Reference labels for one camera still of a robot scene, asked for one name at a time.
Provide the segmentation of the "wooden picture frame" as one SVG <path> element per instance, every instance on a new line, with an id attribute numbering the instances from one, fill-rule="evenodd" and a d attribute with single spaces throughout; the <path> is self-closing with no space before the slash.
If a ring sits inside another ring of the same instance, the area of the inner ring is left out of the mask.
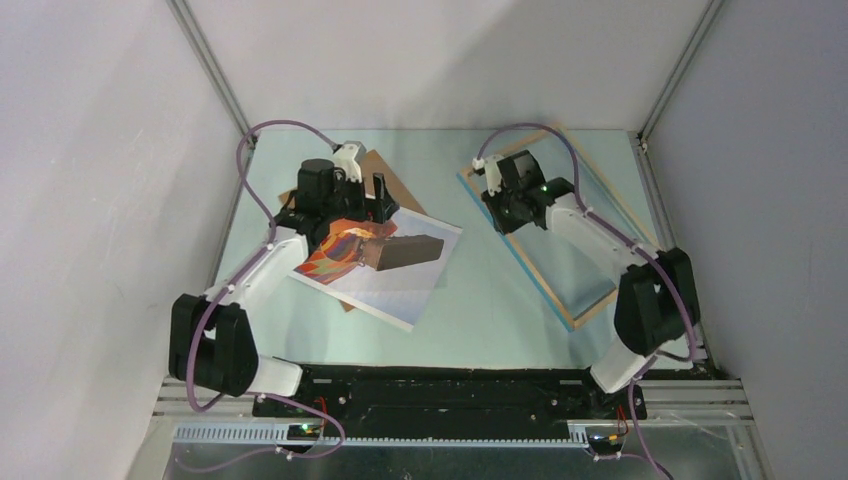
<path id="1" fill-rule="evenodd" d="M 659 245 L 631 136 L 623 130 L 568 130 L 552 124 L 501 134 L 486 131 L 471 153 L 506 157 L 526 150 L 546 179 L 580 184 L 594 212 L 642 243 Z M 484 230 L 503 246 L 499 259 L 515 265 L 540 300 L 568 330 L 575 330 L 614 303 L 616 283 L 565 238 L 528 224 L 508 235 Z"/>

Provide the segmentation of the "colourful printed photo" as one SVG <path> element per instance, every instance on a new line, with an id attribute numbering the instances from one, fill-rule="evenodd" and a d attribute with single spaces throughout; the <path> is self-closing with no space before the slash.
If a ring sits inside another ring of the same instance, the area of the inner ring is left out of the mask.
<path id="1" fill-rule="evenodd" d="M 407 208 L 382 224 L 336 220 L 290 276 L 410 331 L 423 316 L 462 232 Z"/>

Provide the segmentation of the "aluminium corner post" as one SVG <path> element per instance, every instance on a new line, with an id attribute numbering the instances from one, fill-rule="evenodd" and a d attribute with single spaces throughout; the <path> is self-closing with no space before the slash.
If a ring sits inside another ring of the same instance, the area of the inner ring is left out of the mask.
<path id="1" fill-rule="evenodd" d="M 183 31 L 189 47 L 206 74 L 229 119 L 241 135 L 246 134 L 251 125 L 190 2 L 168 0 L 166 4 Z"/>
<path id="2" fill-rule="evenodd" d="M 649 142 L 651 135 L 660 123 L 664 112 L 683 82 L 684 77 L 701 48 L 701 45 L 711 32 L 713 24 L 718 19 L 725 4 L 726 1 L 724 0 L 709 0 L 706 3 L 706 6 L 698 17 L 695 26 L 690 32 L 682 51 L 678 55 L 669 75 L 664 81 L 660 93 L 653 102 L 645 121 L 638 131 L 638 138 L 641 143 L 647 144 Z"/>

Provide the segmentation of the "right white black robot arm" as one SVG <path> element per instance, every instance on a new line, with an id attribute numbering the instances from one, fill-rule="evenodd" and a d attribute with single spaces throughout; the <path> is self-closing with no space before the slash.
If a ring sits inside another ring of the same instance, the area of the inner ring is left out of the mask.
<path id="1" fill-rule="evenodd" d="M 617 285 L 614 337 L 589 373 L 594 381 L 581 392 L 585 411 L 606 418 L 622 403 L 620 390 L 640 378 L 658 356 L 671 358 L 665 345 L 687 341 L 696 353 L 699 306 L 692 263 L 679 248 L 663 251 L 639 242 L 596 214 L 579 194 L 577 181 L 548 180 L 527 150 L 472 161 L 484 177 L 481 200 L 502 235 L 534 224 L 564 237 Z"/>

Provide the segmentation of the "aluminium rail front frame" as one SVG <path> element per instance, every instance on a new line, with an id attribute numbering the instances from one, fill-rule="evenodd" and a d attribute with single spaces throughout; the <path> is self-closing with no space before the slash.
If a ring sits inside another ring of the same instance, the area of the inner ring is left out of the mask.
<path id="1" fill-rule="evenodd" d="M 205 414 L 185 404 L 166 380 L 132 479 L 649 479 L 650 452 L 676 479 L 769 479 L 747 396 L 737 380 L 646 380 L 647 416 L 618 460 L 595 460 L 591 436 L 609 420 L 574 420 L 560 440 L 370 440 L 351 436 L 335 448 L 315 443 L 313 459 L 288 459 L 290 418 L 255 418 L 245 400 Z"/>

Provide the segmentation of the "right aluminium corner post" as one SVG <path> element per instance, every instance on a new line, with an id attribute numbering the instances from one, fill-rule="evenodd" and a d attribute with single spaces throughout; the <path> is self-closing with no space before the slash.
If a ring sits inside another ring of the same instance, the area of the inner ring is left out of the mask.
<path id="1" fill-rule="evenodd" d="M 726 1 L 724 0 L 709 0 L 706 3 L 706 6 L 698 17 L 695 26 L 690 32 L 682 51 L 678 55 L 669 75 L 664 81 L 660 93 L 653 102 L 645 121 L 638 131 L 638 138 L 641 143 L 647 144 L 649 142 L 651 135 L 660 123 L 664 112 L 683 82 L 684 77 L 701 48 L 701 45 L 711 32 L 713 24 L 718 19 L 725 4 Z"/>

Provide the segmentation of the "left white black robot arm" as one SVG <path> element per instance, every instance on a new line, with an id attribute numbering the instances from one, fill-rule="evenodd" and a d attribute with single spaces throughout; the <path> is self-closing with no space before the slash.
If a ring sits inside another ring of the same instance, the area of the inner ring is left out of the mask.
<path id="1" fill-rule="evenodd" d="M 367 186 L 356 160 L 308 159 L 284 207 L 256 251 L 201 295 L 183 294 L 173 304 L 168 371 L 187 390 L 219 395 L 277 395 L 292 416 L 316 403 L 315 388 L 301 380 L 296 363 L 259 354 L 249 314 L 261 307 L 296 267 L 307 261 L 339 220 L 384 224 L 400 206 L 383 173 Z"/>

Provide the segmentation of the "brown cardboard backing board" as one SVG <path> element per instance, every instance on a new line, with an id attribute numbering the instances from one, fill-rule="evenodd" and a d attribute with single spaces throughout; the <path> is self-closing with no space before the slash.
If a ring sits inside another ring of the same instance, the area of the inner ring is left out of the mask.
<path id="1" fill-rule="evenodd" d="M 403 207 L 410 207 L 415 212 L 420 213 L 422 211 L 420 204 L 412 197 L 397 175 L 388 167 L 387 164 L 385 164 L 376 152 L 370 151 L 366 153 L 364 161 L 365 165 L 361 167 L 362 174 L 370 174 L 372 176 L 374 173 L 382 173 L 385 178 L 387 189 L 390 195 L 400 205 L 400 209 Z M 365 181 L 362 182 L 365 184 L 366 193 L 369 196 L 372 196 L 374 194 L 373 183 L 368 186 Z M 289 196 L 283 200 L 283 207 L 275 217 L 275 221 L 279 226 L 294 227 L 298 232 L 305 234 L 309 240 L 309 252 L 311 255 L 317 249 L 319 244 L 328 236 L 331 223 L 323 223 L 314 227 L 299 229 L 295 225 L 294 221 L 294 194 L 296 188 L 290 191 Z"/>

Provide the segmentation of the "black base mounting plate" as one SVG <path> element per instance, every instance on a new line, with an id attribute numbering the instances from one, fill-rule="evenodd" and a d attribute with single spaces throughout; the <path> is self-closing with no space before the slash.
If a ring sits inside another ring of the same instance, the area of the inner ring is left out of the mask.
<path id="1" fill-rule="evenodd" d="M 578 420 L 644 420 L 639 388 L 605 393 L 587 370 L 308 364 L 296 406 L 255 401 L 259 418 L 335 418 L 348 440 L 565 440 Z"/>

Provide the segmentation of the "left aluminium corner post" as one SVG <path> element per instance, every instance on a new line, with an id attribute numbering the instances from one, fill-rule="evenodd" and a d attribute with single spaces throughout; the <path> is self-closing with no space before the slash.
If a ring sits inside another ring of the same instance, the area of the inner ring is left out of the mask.
<path id="1" fill-rule="evenodd" d="M 190 2 L 168 0 L 166 4 L 183 31 L 189 47 L 206 74 L 229 119 L 241 135 L 246 134 L 251 125 Z"/>

